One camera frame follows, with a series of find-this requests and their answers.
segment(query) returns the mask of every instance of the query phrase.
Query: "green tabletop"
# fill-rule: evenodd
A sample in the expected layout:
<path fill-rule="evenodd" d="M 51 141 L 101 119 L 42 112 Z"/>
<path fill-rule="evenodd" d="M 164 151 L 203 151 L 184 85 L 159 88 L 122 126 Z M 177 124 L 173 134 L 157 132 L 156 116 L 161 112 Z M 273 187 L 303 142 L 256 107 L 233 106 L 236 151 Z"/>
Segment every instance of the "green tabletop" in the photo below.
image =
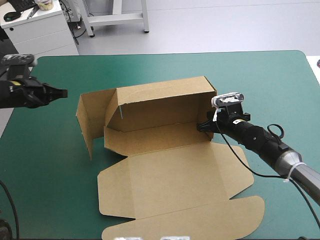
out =
<path fill-rule="evenodd" d="M 106 227 L 129 220 L 99 213 L 97 175 L 123 157 L 105 149 L 103 138 L 98 138 L 90 161 L 75 117 L 85 92 L 206 76 L 220 94 L 244 94 L 243 109 L 251 113 L 252 123 L 282 125 L 284 141 L 320 171 L 320 86 L 302 52 L 42 57 L 32 75 L 68 89 L 69 97 L 36 109 L 16 108 L 0 139 L 0 179 L 15 201 L 22 238 L 98 239 Z M 218 135 L 214 141 L 222 143 Z M 245 153 L 255 171 L 274 174 L 255 153 Z M 237 196 L 265 200 L 263 221 L 248 239 L 320 237 L 307 205 L 290 183 L 254 179 L 254 185 Z M 320 208 L 312 204 L 320 216 Z M 14 228 L 2 190 L 0 209 L 0 218 Z"/>

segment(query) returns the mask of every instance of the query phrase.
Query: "gray floor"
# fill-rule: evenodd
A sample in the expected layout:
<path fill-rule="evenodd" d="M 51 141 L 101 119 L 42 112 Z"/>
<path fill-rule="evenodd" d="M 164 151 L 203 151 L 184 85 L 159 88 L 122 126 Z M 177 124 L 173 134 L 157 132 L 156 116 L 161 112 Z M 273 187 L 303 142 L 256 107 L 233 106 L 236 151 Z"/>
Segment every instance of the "gray floor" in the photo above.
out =
<path fill-rule="evenodd" d="M 300 50 L 320 55 L 320 1 L 148 0 L 150 33 L 142 24 L 95 27 L 79 38 L 81 55 Z M 112 0 L 87 0 L 94 15 Z M 123 11 L 141 9 L 123 0 Z"/>

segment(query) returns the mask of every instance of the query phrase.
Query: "unfolded cardboard box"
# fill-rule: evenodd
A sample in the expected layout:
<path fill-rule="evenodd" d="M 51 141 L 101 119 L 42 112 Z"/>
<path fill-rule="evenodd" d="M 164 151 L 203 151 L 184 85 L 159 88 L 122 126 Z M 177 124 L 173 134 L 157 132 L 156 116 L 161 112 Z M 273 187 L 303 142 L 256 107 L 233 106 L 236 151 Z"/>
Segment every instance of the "unfolded cardboard box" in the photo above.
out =
<path fill-rule="evenodd" d="M 107 149 L 127 156 L 98 175 L 99 210 L 135 220 L 106 228 L 103 240 L 232 240 L 259 226 L 260 197 L 230 200 L 253 184 L 252 174 L 228 146 L 196 128 L 216 94 L 201 76 L 80 96 L 76 115 L 90 157 L 102 136 Z"/>

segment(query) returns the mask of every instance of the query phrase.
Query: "cabinet drawer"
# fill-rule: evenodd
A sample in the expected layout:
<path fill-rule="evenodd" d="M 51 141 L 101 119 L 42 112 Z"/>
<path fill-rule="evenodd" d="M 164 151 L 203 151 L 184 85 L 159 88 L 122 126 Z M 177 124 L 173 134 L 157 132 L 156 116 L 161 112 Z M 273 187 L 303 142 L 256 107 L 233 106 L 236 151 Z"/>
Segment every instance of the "cabinet drawer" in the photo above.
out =
<path fill-rule="evenodd" d="M 69 29 L 14 44 L 20 54 L 40 54 L 75 44 Z"/>
<path fill-rule="evenodd" d="M 74 44 L 63 46 L 54 50 L 46 51 L 35 55 L 35 58 L 38 59 L 44 56 L 78 56 L 77 47 Z"/>
<path fill-rule="evenodd" d="M 8 27 L 4 30 L 11 42 L 17 44 L 67 29 L 69 28 L 64 15 L 59 14 Z"/>

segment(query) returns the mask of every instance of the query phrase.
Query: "black cable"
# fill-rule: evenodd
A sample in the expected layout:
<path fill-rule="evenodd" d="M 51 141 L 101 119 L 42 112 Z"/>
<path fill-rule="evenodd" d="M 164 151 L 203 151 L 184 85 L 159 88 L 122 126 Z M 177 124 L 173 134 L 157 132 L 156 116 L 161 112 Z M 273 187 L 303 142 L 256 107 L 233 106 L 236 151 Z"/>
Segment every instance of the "black cable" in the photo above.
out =
<path fill-rule="evenodd" d="M 232 146 L 230 145 L 230 143 L 228 142 L 228 140 L 226 139 L 226 137 L 223 135 L 223 133 L 221 132 L 219 126 L 218 126 L 218 122 L 216 121 L 215 122 L 215 125 L 216 125 L 216 128 L 218 129 L 220 135 L 222 136 L 223 140 L 225 141 L 225 143 L 228 145 L 228 147 L 230 148 L 230 150 L 233 152 L 233 154 L 236 156 L 236 158 L 242 163 L 242 165 L 248 169 L 251 173 L 253 173 L 254 175 L 256 176 L 259 176 L 259 177 L 262 177 L 262 178 L 275 178 L 275 179 L 287 179 L 287 177 L 285 176 L 279 176 L 279 175 L 263 175 L 263 174 L 259 174 L 255 171 L 253 171 L 250 167 L 248 167 L 242 160 L 241 158 L 237 155 L 237 153 L 234 151 L 234 149 L 232 148 Z M 320 229 L 320 221 L 317 217 L 317 214 L 315 212 L 315 210 L 313 209 L 313 207 L 311 206 L 307 196 L 304 194 L 304 192 L 301 190 L 301 188 L 298 186 L 298 184 L 290 179 L 290 182 L 296 187 L 296 189 L 299 191 L 299 193 L 302 195 L 303 199 L 305 200 L 306 204 L 308 205 L 315 221 L 316 221 L 316 224 L 318 225 L 319 229 Z"/>
<path fill-rule="evenodd" d="M 67 5 L 66 5 L 63 1 L 61 1 L 61 0 L 59 0 L 59 2 L 64 5 L 65 11 L 66 11 L 66 13 L 68 14 L 68 17 L 69 17 L 69 22 L 70 22 L 70 24 L 71 24 L 71 17 L 70 17 L 69 9 L 67 8 Z M 69 29 L 70 29 L 70 31 L 71 31 L 71 34 L 72 34 L 72 37 L 73 37 L 75 43 L 76 43 L 77 45 L 79 45 L 79 42 L 78 42 L 78 40 L 77 40 L 77 38 L 76 38 L 76 36 L 75 36 L 75 32 L 74 32 L 72 26 L 71 26 L 71 27 L 69 26 Z"/>
<path fill-rule="evenodd" d="M 14 215 L 14 221 L 15 221 L 15 235 L 16 235 L 16 240 L 20 239 L 20 234 L 19 234 L 19 221 L 18 221 L 18 214 L 17 214 L 17 210 L 16 210 L 16 206 L 14 203 L 14 200 L 12 199 L 9 190 L 7 188 L 7 186 L 0 180 L 0 185 L 2 186 L 7 198 L 9 199 L 9 202 L 11 204 L 11 208 L 13 211 L 13 215 Z"/>
<path fill-rule="evenodd" d="M 294 180 L 290 179 L 290 182 L 295 186 L 296 189 L 298 189 L 299 193 L 301 193 L 302 197 L 304 198 L 306 204 L 308 205 L 308 207 L 309 207 L 309 209 L 310 209 L 310 211 L 311 211 L 311 213 L 312 213 L 312 215 L 313 215 L 313 217 L 314 217 L 314 219 L 316 221 L 316 224 L 318 224 L 318 227 L 320 228 L 320 221 L 319 221 L 319 219 L 317 217 L 317 214 L 315 213 L 315 210 L 311 206 L 311 203 L 309 202 L 307 196 L 304 194 L 302 189 L 298 186 L 298 184 Z"/>
<path fill-rule="evenodd" d="M 225 143 L 229 146 L 230 150 L 233 152 L 233 154 L 236 156 L 236 158 L 242 163 L 242 165 L 248 169 L 251 173 L 253 173 L 254 175 L 257 175 L 259 177 L 262 178 L 275 178 L 275 179 L 286 179 L 285 176 L 278 176 L 278 175 L 263 175 L 260 173 L 257 173 L 255 171 L 253 171 L 250 167 L 248 167 L 242 160 L 241 158 L 236 154 L 236 152 L 234 151 L 234 149 L 232 148 L 232 146 L 230 145 L 230 143 L 228 142 L 228 140 L 226 139 L 226 137 L 222 134 L 222 132 L 220 131 L 220 128 L 218 126 L 218 122 L 215 122 L 216 128 L 218 129 L 220 135 L 222 136 L 222 138 L 224 139 Z"/>
<path fill-rule="evenodd" d="M 7 72 L 7 70 L 4 70 L 4 72 L 0 72 L 0 78 L 5 75 L 5 73 Z"/>
<path fill-rule="evenodd" d="M 86 31 L 87 31 L 87 29 L 85 29 L 85 30 L 83 31 L 83 33 L 81 33 L 79 36 L 75 36 L 74 39 L 77 39 L 77 38 L 81 37 L 83 34 L 85 34 Z"/>

